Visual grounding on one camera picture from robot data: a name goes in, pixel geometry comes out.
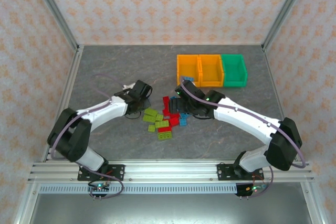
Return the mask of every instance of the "red lego brick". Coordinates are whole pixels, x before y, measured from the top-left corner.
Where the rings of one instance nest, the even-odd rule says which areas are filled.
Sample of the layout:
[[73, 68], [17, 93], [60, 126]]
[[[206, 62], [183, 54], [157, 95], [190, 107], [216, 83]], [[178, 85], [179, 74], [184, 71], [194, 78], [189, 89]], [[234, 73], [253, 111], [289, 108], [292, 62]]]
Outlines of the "red lego brick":
[[164, 108], [168, 110], [169, 101], [170, 101], [169, 97], [163, 97], [162, 99], [163, 99]]
[[170, 118], [180, 118], [180, 114], [170, 114]]
[[168, 109], [162, 110], [162, 113], [163, 113], [164, 116], [170, 116], [170, 113], [169, 113]]
[[172, 127], [168, 126], [168, 127], [164, 127], [164, 128], [157, 128], [158, 133], [167, 132], [167, 131], [172, 131]]
[[174, 127], [180, 124], [180, 120], [179, 118], [170, 118], [169, 123], [172, 127]]

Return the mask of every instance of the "green bin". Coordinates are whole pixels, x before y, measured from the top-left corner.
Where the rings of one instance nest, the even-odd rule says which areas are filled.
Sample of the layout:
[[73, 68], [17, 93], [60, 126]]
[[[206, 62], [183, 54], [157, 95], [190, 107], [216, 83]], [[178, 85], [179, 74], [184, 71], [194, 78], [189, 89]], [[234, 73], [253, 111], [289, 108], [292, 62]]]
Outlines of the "green bin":
[[242, 55], [221, 55], [224, 68], [224, 87], [245, 87], [247, 70]]

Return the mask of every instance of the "toy brick pile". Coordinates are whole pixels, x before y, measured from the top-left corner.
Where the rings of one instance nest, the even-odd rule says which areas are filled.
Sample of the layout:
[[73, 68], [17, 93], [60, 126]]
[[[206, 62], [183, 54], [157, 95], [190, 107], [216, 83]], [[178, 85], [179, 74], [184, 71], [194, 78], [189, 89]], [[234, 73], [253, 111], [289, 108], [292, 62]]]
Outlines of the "toy brick pile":
[[143, 121], [149, 123], [155, 123], [148, 126], [149, 132], [155, 132], [157, 129], [157, 138], [159, 140], [166, 140], [173, 137], [172, 128], [175, 126], [186, 126], [188, 114], [176, 113], [171, 114], [169, 112], [169, 100], [175, 97], [164, 97], [163, 104], [164, 110], [162, 110], [163, 115], [158, 114], [154, 109], [148, 108], [144, 111]]

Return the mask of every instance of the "lego brick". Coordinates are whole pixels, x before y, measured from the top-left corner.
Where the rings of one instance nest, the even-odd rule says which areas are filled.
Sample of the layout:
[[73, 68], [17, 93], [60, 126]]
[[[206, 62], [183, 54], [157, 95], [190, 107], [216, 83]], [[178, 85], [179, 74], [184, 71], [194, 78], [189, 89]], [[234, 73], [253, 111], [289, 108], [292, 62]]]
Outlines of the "lego brick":
[[180, 113], [180, 117], [181, 117], [181, 119], [184, 119], [184, 118], [187, 118], [187, 117], [188, 117], [188, 115], [187, 115], [187, 114], [185, 114], [185, 113]]
[[169, 121], [167, 120], [155, 122], [155, 127], [157, 128], [163, 128], [163, 127], [168, 127], [168, 126], [169, 126]]
[[142, 120], [149, 123], [155, 123], [156, 121], [155, 117], [151, 115], [144, 115]]
[[163, 97], [162, 99], [163, 99], [164, 108], [168, 109], [168, 104], [170, 101], [169, 97]]
[[162, 121], [163, 120], [163, 115], [157, 114], [156, 115], [156, 120], [157, 121]]
[[180, 114], [178, 113], [170, 114], [170, 118], [180, 118]]
[[145, 111], [143, 112], [146, 115], [151, 115], [151, 116], [156, 116], [157, 115], [157, 111], [151, 108], [147, 108], [145, 109]]
[[169, 119], [169, 123], [172, 127], [177, 126], [180, 124], [179, 118], [171, 118]]
[[180, 119], [180, 126], [186, 126], [187, 125], [187, 119]]
[[194, 78], [193, 77], [184, 76], [184, 80], [194, 81]]
[[164, 116], [170, 116], [170, 113], [169, 113], [168, 109], [162, 110], [162, 113], [163, 113]]
[[170, 139], [172, 137], [173, 137], [173, 135], [172, 135], [171, 131], [162, 132], [162, 133], [157, 134], [157, 139], [159, 139], [159, 140], [166, 140], [166, 139]]
[[167, 132], [167, 131], [172, 131], [172, 127], [168, 126], [168, 127], [164, 127], [164, 128], [158, 128], [158, 130], [157, 130], [158, 133]]
[[148, 125], [148, 131], [149, 132], [155, 132], [155, 125]]

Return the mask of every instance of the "orange bin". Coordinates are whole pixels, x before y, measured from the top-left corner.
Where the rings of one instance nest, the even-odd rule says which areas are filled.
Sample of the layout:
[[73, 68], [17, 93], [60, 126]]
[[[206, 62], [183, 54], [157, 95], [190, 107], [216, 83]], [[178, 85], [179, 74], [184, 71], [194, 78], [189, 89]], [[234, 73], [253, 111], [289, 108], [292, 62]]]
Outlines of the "orange bin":
[[201, 62], [200, 87], [222, 87], [224, 70], [221, 55], [199, 55]]
[[192, 77], [195, 86], [201, 86], [202, 70], [198, 55], [177, 55], [177, 85], [180, 85], [180, 76]]

